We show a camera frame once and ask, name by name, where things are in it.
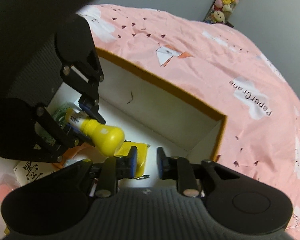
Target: barcode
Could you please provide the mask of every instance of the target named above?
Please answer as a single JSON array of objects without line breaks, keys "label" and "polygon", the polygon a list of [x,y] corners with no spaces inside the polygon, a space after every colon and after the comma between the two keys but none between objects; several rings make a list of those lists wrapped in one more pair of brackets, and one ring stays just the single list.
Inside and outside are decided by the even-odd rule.
[{"label": "barcode", "polygon": [[72,122],[74,122],[74,123],[79,123],[79,119],[76,118],[76,117],[74,117],[74,116],[71,116],[71,117],[70,117],[70,120],[71,120]]}]

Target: box of plush toys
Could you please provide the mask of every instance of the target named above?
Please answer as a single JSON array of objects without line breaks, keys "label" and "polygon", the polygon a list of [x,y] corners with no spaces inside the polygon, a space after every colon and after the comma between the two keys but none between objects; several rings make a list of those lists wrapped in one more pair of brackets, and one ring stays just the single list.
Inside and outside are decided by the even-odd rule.
[{"label": "box of plush toys", "polygon": [[204,22],[226,23],[238,3],[239,0],[215,0]]}]

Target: black scribble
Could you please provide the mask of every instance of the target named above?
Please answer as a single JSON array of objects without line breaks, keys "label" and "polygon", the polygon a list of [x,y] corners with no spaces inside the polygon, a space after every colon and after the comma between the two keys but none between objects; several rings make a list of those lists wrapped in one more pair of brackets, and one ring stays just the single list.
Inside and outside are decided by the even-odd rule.
[{"label": "black scribble", "polygon": [[131,91],[131,100],[127,104],[131,103],[132,100],[133,100],[133,94],[132,94],[132,91]]}]

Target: pink fabric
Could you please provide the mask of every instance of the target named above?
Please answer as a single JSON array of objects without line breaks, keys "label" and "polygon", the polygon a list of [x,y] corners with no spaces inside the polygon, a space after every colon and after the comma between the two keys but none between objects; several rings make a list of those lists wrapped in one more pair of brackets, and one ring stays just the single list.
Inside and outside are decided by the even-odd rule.
[{"label": "pink fabric", "polygon": [[228,116],[218,162],[285,192],[294,206],[287,232],[300,239],[300,101],[254,43],[164,11],[99,5],[79,13],[96,47]]}]

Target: bottle label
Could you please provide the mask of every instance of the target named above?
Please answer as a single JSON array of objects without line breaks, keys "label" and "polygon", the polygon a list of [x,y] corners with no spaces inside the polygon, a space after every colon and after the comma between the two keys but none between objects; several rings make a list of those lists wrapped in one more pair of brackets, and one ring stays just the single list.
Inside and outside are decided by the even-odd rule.
[{"label": "bottle label", "polygon": [[69,114],[67,122],[70,125],[80,129],[81,126],[82,126],[82,123],[85,119],[87,119],[87,114],[85,112],[80,111],[80,112],[77,113],[76,111],[74,111],[72,109],[71,113]]}]

